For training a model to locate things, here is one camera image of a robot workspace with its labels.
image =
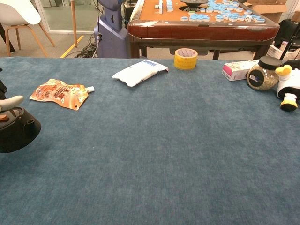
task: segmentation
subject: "glass jar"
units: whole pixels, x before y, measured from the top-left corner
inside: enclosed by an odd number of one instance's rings
[[[263,56],[247,74],[247,82],[254,90],[270,90],[279,81],[275,70],[282,64],[281,60]]]

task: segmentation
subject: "white wall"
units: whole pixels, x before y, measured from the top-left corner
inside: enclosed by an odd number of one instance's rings
[[[300,1],[298,2],[297,6],[296,6],[296,10],[300,10]]]
[[[280,21],[285,19],[291,19],[296,10],[300,10],[300,0],[287,0],[286,1],[287,12],[283,13],[280,17]]]

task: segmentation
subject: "black jar lid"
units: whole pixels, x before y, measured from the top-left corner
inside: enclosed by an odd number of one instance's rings
[[[262,56],[258,65],[264,69],[275,70],[282,64],[282,61],[270,56]]]

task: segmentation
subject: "yellow packing tape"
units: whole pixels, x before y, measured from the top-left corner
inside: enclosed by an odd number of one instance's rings
[[[181,48],[175,51],[174,66],[177,69],[191,70],[196,67],[198,52],[189,48]]]

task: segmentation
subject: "chair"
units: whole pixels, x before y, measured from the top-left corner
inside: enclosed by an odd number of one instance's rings
[[[10,47],[9,47],[9,35],[8,31],[10,29],[15,29],[18,41],[19,50],[21,49],[20,37],[19,37],[19,28],[27,28],[31,31],[34,39],[38,43],[39,47],[43,51],[45,57],[48,57],[45,49],[43,48],[41,42],[37,38],[35,32],[28,25],[39,24],[40,28],[46,34],[47,38],[55,47],[54,42],[50,38],[49,34],[44,29],[41,23],[41,17],[36,9],[33,7],[32,3],[29,0],[0,0],[0,23],[8,25],[5,29],[5,38],[7,46],[7,55],[10,56]]]

